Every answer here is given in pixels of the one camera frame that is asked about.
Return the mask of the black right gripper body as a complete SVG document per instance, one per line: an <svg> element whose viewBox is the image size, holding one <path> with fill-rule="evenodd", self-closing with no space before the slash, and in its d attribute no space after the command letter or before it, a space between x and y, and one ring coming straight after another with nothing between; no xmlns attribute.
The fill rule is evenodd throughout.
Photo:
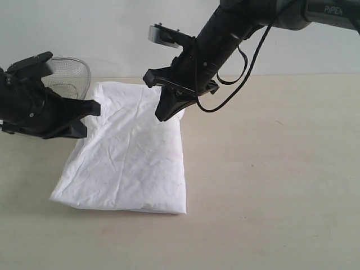
<svg viewBox="0 0 360 270"><path fill-rule="evenodd" d="M212 80L225 63L225 49L188 44L166 70L165 93L169 97L202 96L217 88Z"/></svg>

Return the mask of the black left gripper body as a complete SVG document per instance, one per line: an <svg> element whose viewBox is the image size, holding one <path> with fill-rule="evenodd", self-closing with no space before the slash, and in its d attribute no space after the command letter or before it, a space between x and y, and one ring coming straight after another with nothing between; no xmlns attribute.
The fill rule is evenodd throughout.
<svg viewBox="0 0 360 270"><path fill-rule="evenodd" d="M64 99L42 78L20 80L1 70L1 131L42 138L79 119L69 114Z"/></svg>

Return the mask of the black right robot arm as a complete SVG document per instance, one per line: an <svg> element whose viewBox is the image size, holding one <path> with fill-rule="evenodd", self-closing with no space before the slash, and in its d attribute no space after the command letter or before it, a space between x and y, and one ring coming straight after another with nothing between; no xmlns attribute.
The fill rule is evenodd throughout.
<svg viewBox="0 0 360 270"><path fill-rule="evenodd" d="M161 122L199 104L206 93L226 84L218 72L240 43L256 31L272 28L302 30L319 23L359 31L358 1L221 1L201 32L192 37L154 24L150 41L182 48L168 67L150 69L143 77L148 87L161 88L155 115Z"/></svg>

